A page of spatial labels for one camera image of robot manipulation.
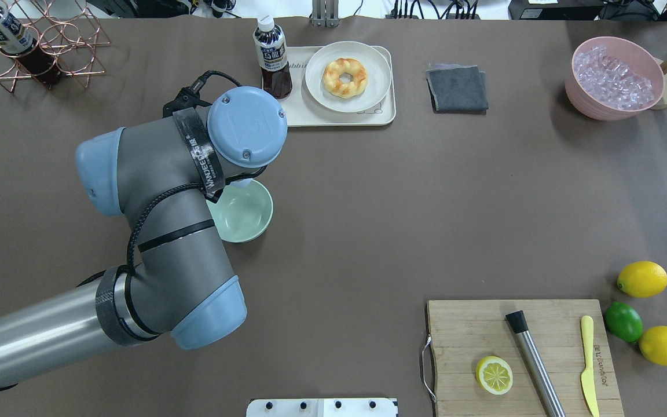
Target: light green bowl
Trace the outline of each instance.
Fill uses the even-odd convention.
[[[207,202],[222,240],[244,243],[259,237],[272,220],[272,196],[261,182],[251,180],[245,188],[228,185],[218,203]]]

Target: pink bowl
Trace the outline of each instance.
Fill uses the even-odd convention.
[[[609,56],[614,56],[629,65],[629,68],[636,74],[649,79],[653,85],[653,94],[655,98],[648,105],[640,110],[619,110],[599,102],[590,94],[583,90],[578,82],[578,77],[573,71],[573,61],[579,53],[585,53],[593,49],[596,45],[606,45],[606,51]],[[665,77],[662,74],[660,65],[656,63],[655,58],[640,45],[630,42],[626,39],[615,38],[613,36],[600,36],[589,39],[575,50],[570,64],[570,71],[566,79],[566,93],[570,103],[592,119],[598,120],[621,120],[635,116],[657,103],[664,92]]]

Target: brown table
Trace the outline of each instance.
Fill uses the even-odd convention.
[[[251,20],[103,21],[109,74],[87,89],[0,88],[0,315],[124,262],[129,230],[89,203],[74,150],[161,115],[207,69],[257,85]],[[291,129],[259,179],[275,214],[228,244],[248,319],[207,348],[168,336],[21,383],[0,415],[244,415],[252,398],[389,396],[431,413],[419,377],[429,299],[627,301],[667,325],[667,290],[630,299],[627,263],[667,269],[667,110],[597,122],[563,90],[570,56],[595,35],[663,58],[667,24],[280,19],[289,45],[354,39],[393,55],[398,115],[385,127]],[[479,64],[485,115],[435,114],[428,63]],[[230,87],[214,79],[203,97]],[[667,368],[610,337],[630,416],[667,415]]]

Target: cutting board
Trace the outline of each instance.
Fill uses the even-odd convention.
[[[567,416],[588,416],[580,386],[585,367],[580,317],[593,317],[595,382],[601,417],[622,417],[614,365],[598,300],[431,300],[428,324],[434,359],[437,417],[544,416],[505,315],[524,310],[529,332]],[[492,354],[508,362],[514,385],[494,396],[478,385],[477,362]]]

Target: donut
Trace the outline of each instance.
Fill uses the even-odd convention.
[[[339,77],[343,74],[351,76],[350,82],[344,82]],[[326,91],[341,98],[352,98],[367,88],[367,69],[357,59],[339,58],[326,65],[323,71],[323,85]]]

